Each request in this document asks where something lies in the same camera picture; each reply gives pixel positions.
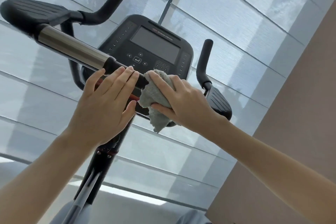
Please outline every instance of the beige wall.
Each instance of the beige wall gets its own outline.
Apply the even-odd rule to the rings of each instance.
[[[336,2],[254,136],[336,182]],[[309,223],[240,164],[207,216],[216,224]]]

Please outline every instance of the control button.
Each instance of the control button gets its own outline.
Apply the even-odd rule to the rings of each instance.
[[[135,56],[134,59],[133,59],[133,61],[135,61],[136,63],[139,63],[139,64],[140,64],[140,62],[141,62],[141,58]]]

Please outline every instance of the right hand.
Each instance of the right hand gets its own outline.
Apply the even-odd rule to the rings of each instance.
[[[218,119],[217,114],[208,104],[201,90],[192,87],[186,80],[181,80],[177,75],[170,76],[175,91],[154,71],[149,72],[155,85],[170,103],[172,109],[158,103],[151,105],[175,123],[180,124],[198,134],[202,134],[204,128],[212,126]]]

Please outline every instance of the brand logo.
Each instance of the brand logo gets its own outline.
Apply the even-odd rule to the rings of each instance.
[[[153,30],[153,31],[155,31],[155,32],[157,32],[158,34],[160,34],[160,35],[164,36],[165,38],[168,38],[169,40],[173,41],[173,39],[172,39],[171,37],[169,37],[169,36],[165,35],[164,33],[162,33],[162,32],[160,32],[160,31],[158,31],[157,29],[155,29],[155,28],[152,28],[152,30]]]

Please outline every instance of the display screen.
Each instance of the display screen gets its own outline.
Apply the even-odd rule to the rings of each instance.
[[[140,47],[154,53],[162,59],[174,64],[179,54],[180,48],[168,40],[155,35],[153,32],[145,29],[144,27],[139,30],[132,37],[131,42],[139,45]]]

